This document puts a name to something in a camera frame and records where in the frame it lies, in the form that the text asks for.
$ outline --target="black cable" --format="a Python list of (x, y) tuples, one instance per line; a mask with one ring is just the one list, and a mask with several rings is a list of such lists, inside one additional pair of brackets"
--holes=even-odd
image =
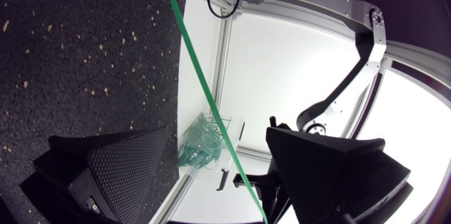
[(233, 10), (232, 10), (228, 15), (218, 15), (218, 14), (216, 14), (216, 13), (213, 11), (212, 7), (211, 7), (211, 2), (210, 2), (210, 0), (206, 0), (206, 2), (208, 3), (209, 8), (210, 8), (210, 11), (211, 11), (211, 13), (213, 13), (214, 16), (216, 16), (217, 18), (225, 19), (225, 18), (231, 17), (232, 14), (235, 13), (235, 11), (236, 11), (237, 8), (238, 8), (238, 4), (240, 3), (240, 0), (237, 0), (237, 3), (236, 3), (235, 6), (233, 7)]

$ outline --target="robotic arm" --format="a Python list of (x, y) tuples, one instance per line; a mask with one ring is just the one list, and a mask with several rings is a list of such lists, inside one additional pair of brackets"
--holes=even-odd
[(236, 0), (236, 5), (240, 1), (248, 4), (277, 3), (294, 9), (308, 8), (343, 22), (355, 33), (359, 62), (325, 100), (301, 112), (297, 118), (299, 131), (325, 135), (327, 123), (340, 119), (342, 100), (361, 94), (379, 71), (386, 48), (381, 10), (358, 0)]

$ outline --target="green plastic object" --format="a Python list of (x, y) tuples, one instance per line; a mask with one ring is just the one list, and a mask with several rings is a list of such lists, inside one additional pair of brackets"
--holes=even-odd
[(224, 138), (216, 119), (211, 114), (200, 113), (196, 121), (188, 128), (186, 141), (179, 151), (178, 166), (192, 166), (196, 169), (210, 169), (214, 161), (218, 164), (221, 150), (225, 147)]
[(219, 130), (221, 131), (221, 134), (224, 137), (225, 145), (227, 146), (228, 151), (230, 152), (230, 155), (232, 156), (233, 162), (237, 166), (238, 172), (240, 172), (242, 180), (245, 182), (247, 190), (249, 191), (252, 199), (254, 200), (255, 204), (259, 208), (260, 213), (263, 216), (263, 220), (264, 220), (265, 224), (268, 224), (268, 219), (266, 218), (265, 211), (261, 207), (259, 200), (257, 199), (257, 196), (255, 195), (254, 191), (251, 188), (249, 180), (247, 179), (247, 176), (242, 169), (240, 160), (238, 160), (238, 156), (235, 153), (235, 150), (233, 149), (232, 142), (230, 142), (230, 139), (227, 135), (226, 127), (224, 126), (223, 121), (221, 120), (221, 117), (219, 116), (218, 108), (216, 107), (216, 105), (214, 103), (213, 96), (211, 95), (209, 86), (206, 83), (205, 76), (202, 72), (202, 69), (200, 68), (199, 61), (197, 60), (196, 53), (194, 52), (194, 47), (192, 46), (190, 37), (188, 36), (188, 31), (186, 30), (185, 24), (183, 23), (182, 12), (180, 12), (180, 8), (178, 7), (177, 1), (171, 0), (171, 6), (172, 6), (172, 10), (175, 15), (175, 20), (177, 21), (178, 27), (179, 27), (180, 31), (182, 32), (182, 37), (183, 37), (183, 40), (185, 41), (185, 45), (187, 47), (188, 53), (190, 54), (191, 62), (194, 66), (194, 69), (196, 70), (197, 77), (199, 78), (200, 85), (202, 86), (202, 89), (204, 90), (206, 100), (209, 102), (211, 112), (213, 113), (213, 116), (219, 125)]

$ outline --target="green rod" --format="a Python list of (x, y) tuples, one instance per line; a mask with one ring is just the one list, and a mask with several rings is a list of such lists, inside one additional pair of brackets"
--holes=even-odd
[(238, 160), (238, 156), (235, 153), (235, 150), (233, 149), (232, 142), (230, 142), (226, 127), (224, 126), (224, 123), (223, 123), (221, 117), (219, 116), (218, 108), (216, 107), (216, 105), (214, 103), (213, 96), (211, 95), (209, 86), (206, 83), (205, 76), (202, 72), (202, 69), (200, 68), (199, 61), (197, 60), (196, 53), (194, 52), (194, 47), (192, 46), (190, 37), (188, 36), (188, 31), (186, 30), (185, 24), (183, 23), (182, 12), (180, 12), (180, 8), (178, 7), (177, 1), (171, 0), (171, 6), (172, 6), (172, 10), (175, 14), (175, 20), (177, 21), (178, 27), (180, 28), (180, 31), (182, 32), (182, 37), (183, 37), (183, 40), (185, 41), (186, 48), (188, 50), (188, 53), (190, 54), (192, 64), (194, 66), (194, 69), (196, 70), (197, 77), (199, 78), (200, 85), (202, 86), (202, 89), (204, 90), (206, 100), (209, 102), (211, 112), (213, 113), (213, 116), (219, 125), (219, 130), (221, 131), (221, 134), (223, 135), (225, 145), (227, 146), (228, 151), (230, 152), (230, 155), (232, 156), (233, 162), (235, 163), (238, 171), (240, 172), (242, 180), (245, 182), (247, 190), (249, 191), (252, 199), (254, 200), (255, 204), (259, 208), (260, 213), (263, 216), (263, 220), (264, 220), (265, 224), (268, 224), (268, 220), (266, 218), (265, 211), (261, 207), (260, 202), (257, 199), (257, 196), (255, 195), (254, 191), (251, 188), (249, 180), (247, 179), (247, 176), (242, 169), (241, 163)]

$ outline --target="black speckled carpet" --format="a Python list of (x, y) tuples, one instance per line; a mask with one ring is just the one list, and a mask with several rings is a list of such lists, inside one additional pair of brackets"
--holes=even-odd
[(14, 218), (47, 223), (19, 184), (49, 136), (168, 127), (137, 221), (148, 223), (178, 178), (180, 33), (169, 0), (0, 2), (0, 194)]

